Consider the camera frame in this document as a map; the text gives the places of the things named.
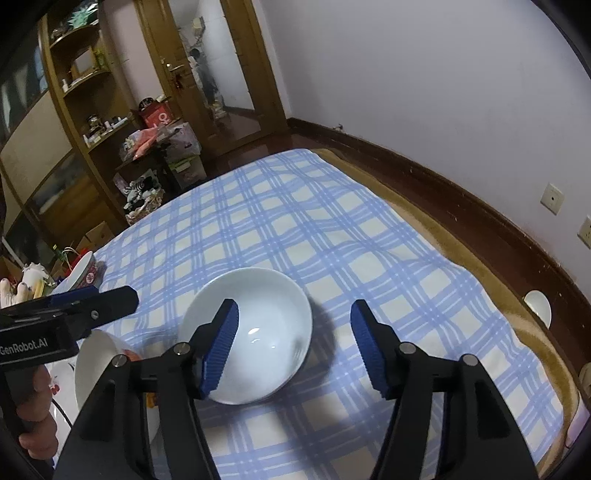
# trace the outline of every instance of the wall socket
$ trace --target wall socket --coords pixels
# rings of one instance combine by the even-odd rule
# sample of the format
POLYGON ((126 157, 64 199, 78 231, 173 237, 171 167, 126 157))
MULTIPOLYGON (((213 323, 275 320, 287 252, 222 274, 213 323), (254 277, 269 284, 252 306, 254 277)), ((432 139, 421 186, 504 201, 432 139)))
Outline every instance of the wall socket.
POLYGON ((587 217, 579 230, 579 238, 587 247, 591 248, 591 217, 587 217))
POLYGON ((564 194, 556 188, 556 186, 549 183, 544 190, 540 203, 544 205, 549 211, 557 215, 562 202, 564 201, 564 194))

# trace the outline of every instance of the white figurine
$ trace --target white figurine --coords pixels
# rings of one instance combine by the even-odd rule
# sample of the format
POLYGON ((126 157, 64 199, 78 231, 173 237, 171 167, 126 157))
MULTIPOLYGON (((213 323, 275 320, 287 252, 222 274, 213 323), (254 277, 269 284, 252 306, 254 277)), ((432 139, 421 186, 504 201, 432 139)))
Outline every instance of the white figurine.
POLYGON ((35 291, 39 280, 46 280, 48 278, 49 273, 47 273, 47 270, 41 264, 30 263, 22 269, 22 281, 27 284, 31 291, 35 291))
POLYGON ((29 299, 31 291, 27 284, 20 282, 17 287, 17 294, 12 293, 10 282, 7 278, 0 280, 0 307, 6 308, 10 305, 16 305, 29 299))

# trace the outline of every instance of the bed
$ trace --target bed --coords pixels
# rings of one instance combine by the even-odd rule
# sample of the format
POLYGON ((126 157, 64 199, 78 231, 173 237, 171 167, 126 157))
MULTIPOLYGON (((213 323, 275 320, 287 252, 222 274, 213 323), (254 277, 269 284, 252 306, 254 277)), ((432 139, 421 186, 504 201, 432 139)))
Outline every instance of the bed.
MULTIPOLYGON (((357 298, 431 355, 476 354, 541 475, 563 452, 579 393, 540 323, 437 222, 334 152, 292 150, 240 167, 96 257, 107 265, 101 290, 127 284, 140 297, 134 315, 105 329, 145 356, 175 343, 194 294, 228 270, 274 268, 309 295, 313 340, 294 379, 261 404, 199 405, 222 478, 369 477, 392 404, 371 388, 348 325, 357 298)), ((435 395, 424 478, 436 467, 441 406, 435 395)))

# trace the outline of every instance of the screw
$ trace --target screw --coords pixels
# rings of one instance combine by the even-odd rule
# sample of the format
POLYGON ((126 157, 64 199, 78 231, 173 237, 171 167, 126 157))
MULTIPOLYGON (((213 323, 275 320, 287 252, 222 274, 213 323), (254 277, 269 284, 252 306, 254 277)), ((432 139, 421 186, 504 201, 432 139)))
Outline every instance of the screw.
POLYGON ((177 343, 173 347, 173 352, 177 355, 186 355, 191 351, 191 346, 187 342, 177 343))
POLYGON ((478 365, 478 359, 477 357, 475 357, 474 355, 472 355, 471 353, 464 355, 462 357, 462 359, 464 360, 464 363, 470 367, 475 367, 478 365))
POLYGON ((417 351, 417 347, 410 342, 402 342, 398 348, 400 348, 400 351, 402 353, 406 353, 407 355, 412 355, 414 352, 417 351))
POLYGON ((111 360, 113 367, 122 367, 127 363, 127 357, 125 355, 115 355, 111 360))

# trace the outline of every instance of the white wall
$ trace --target white wall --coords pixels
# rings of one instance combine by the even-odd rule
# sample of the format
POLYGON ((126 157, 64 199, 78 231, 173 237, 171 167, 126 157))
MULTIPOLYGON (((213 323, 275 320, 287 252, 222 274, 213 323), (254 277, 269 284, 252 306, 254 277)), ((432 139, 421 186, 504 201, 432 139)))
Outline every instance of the white wall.
POLYGON ((136 104, 146 97, 162 95, 162 86, 144 40, 134 0, 105 0, 103 5, 121 67, 136 104))
POLYGON ((290 97, 287 93, 285 80, 283 79, 283 71, 281 70, 281 66, 279 64, 279 57, 277 56, 275 43, 273 42, 273 37, 271 34, 271 29, 269 28, 265 9, 261 4, 261 0, 252 0, 252 6, 255 9, 256 18, 261 29, 261 35, 263 42, 265 43, 265 49, 267 51, 267 56, 269 57, 269 62, 271 63, 271 69, 273 70, 275 84, 277 85, 277 91, 279 92, 279 97, 283 105, 285 117, 290 118, 293 116, 290 105, 290 97))
POLYGON ((395 150, 510 218, 591 299, 591 81, 531 0, 261 0, 293 116, 395 150), (540 205, 551 181, 558 216, 540 205))

